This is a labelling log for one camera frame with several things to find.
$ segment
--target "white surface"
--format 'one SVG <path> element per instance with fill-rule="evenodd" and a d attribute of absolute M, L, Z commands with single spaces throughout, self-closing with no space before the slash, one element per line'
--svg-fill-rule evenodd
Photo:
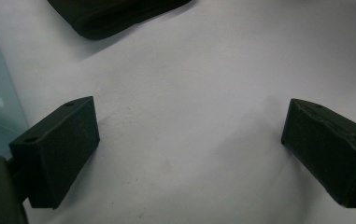
<path fill-rule="evenodd" d="M 201 0 L 109 39 L 45 0 L 0 0 L 35 124 L 93 95 L 101 143 L 31 223 L 356 223 L 279 143 L 291 98 L 356 121 L 356 1 Z"/>

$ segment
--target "black object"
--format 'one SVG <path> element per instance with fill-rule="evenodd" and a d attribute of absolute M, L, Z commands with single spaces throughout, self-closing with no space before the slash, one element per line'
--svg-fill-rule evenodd
<path fill-rule="evenodd" d="M 0 157 L 0 223 L 27 223 L 21 203 L 57 208 L 99 143 L 92 97 L 60 106 Z"/>
<path fill-rule="evenodd" d="M 334 111 L 292 99 L 282 144 L 339 204 L 356 208 L 356 123 Z"/>
<path fill-rule="evenodd" d="M 49 0 L 80 35 L 102 39 L 191 0 Z"/>

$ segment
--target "screw hole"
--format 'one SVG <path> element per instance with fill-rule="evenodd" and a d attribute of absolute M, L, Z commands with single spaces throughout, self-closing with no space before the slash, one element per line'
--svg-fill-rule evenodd
<path fill-rule="evenodd" d="M 37 140 L 38 140 L 38 137 L 31 137 L 31 138 L 26 139 L 24 142 L 25 143 L 33 143 Z"/>

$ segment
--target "white table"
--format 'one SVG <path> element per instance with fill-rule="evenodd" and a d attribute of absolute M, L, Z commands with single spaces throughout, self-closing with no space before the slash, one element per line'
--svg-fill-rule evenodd
<path fill-rule="evenodd" d="M 31 223 L 356 223 L 279 142 L 300 98 L 356 122 L 356 1 L 200 0 L 101 41 L 0 0 L 31 125 L 93 95 L 96 153 Z"/>

